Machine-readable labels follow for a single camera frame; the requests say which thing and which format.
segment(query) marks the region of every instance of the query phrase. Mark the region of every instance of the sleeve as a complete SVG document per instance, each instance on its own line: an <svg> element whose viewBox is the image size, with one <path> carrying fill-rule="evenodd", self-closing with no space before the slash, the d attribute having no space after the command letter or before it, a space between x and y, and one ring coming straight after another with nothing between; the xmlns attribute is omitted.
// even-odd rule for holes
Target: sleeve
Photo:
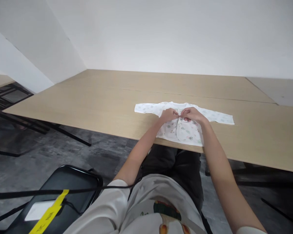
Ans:
<svg viewBox="0 0 293 234"><path fill-rule="evenodd" d="M254 227L240 227L237 230L237 234L266 234L266 232L263 232Z"/></svg>
<svg viewBox="0 0 293 234"><path fill-rule="evenodd" d="M128 186L123 180L114 180L109 186ZM77 219L64 234L117 234L126 211L130 189L103 190L95 202Z"/></svg>

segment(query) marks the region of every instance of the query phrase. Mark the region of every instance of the wrist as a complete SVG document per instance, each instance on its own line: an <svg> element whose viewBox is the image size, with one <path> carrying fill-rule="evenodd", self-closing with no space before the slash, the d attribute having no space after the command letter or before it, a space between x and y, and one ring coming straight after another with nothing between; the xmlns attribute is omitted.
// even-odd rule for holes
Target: wrist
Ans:
<svg viewBox="0 0 293 234"><path fill-rule="evenodd" d="M207 118L203 118L203 119L199 119L197 120L197 122L200 124L200 125L208 125L210 124L209 120Z"/></svg>
<svg viewBox="0 0 293 234"><path fill-rule="evenodd" d="M162 126L164 123L166 123L166 121L162 117L160 117L156 123L158 123Z"/></svg>

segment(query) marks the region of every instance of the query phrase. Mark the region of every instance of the white baby garment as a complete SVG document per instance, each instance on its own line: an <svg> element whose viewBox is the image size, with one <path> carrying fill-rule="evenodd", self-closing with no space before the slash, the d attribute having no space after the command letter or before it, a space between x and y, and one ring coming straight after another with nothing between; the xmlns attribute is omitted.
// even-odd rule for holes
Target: white baby garment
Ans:
<svg viewBox="0 0 293 234"><path fill-rule="evenodd" d="M232 115L216 112L200 108L197 105L189 103L174 103L161 102L154 103L140 103L136 104L134 111L138 113L151 113L161 116L163 110L173 108L180 115L183 109L187 107L195 107L202 113L210 122L215 121L222 124L234 124ZM164 138L177 143L186 145L204 146L201 126L195 121L185 121L183 118L174 119L166 122L157 133L156 137Z"/></svg>

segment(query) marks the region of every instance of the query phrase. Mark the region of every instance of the person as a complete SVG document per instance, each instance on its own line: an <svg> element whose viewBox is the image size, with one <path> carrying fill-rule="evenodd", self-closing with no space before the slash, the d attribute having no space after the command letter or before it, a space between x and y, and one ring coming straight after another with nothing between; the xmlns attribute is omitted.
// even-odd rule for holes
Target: person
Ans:
<svg viewBox="0 0 293 234"><path fill-rule="evenodd" d="M185 108L180 116L172 108L162 112L137 142L109 185L133 185L139 175L142 175L141 181L132 189L104 190L65 234L201 234L208 231L201 212L200 154L153 144L160 127L176 118L194 120L202 127L212 182L232 232L266 233L240 192L212 126L197 109L191 107Z"/></svg>

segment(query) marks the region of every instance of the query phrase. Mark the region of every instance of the floor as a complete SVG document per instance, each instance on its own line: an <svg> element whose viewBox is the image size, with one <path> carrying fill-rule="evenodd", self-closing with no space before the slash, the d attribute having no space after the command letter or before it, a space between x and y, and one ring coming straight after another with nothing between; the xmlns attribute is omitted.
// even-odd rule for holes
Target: floor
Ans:
<svg viewBox="0 0 293 234"><path fill-rule="evenodd" d="M91 132L72 127L65 130L92 143L85 146L55 130L47 135L32 130L13 130L0 137L0 150L24 153L19 158L0 155L0 192L39 189L52 172L59 166L71 164L84 169L94 168L108 184L125 162L137 141ZM212 232L231 233L210 177L205 176L205 156L201 157L201 177L204 190L203 214L207 218ZM230 161L233 169L243 164ZM243 180L253 181L291 181L293 174L281 172L273 176L243 176ZM293 217L293 190L240 187L246 200L262 222L268 233L293 233L293 223L264 204L265 198L289 216ZM0 215L27 202L30 198L0 201ZM0 222L5 229L16 215Z"/></svg>

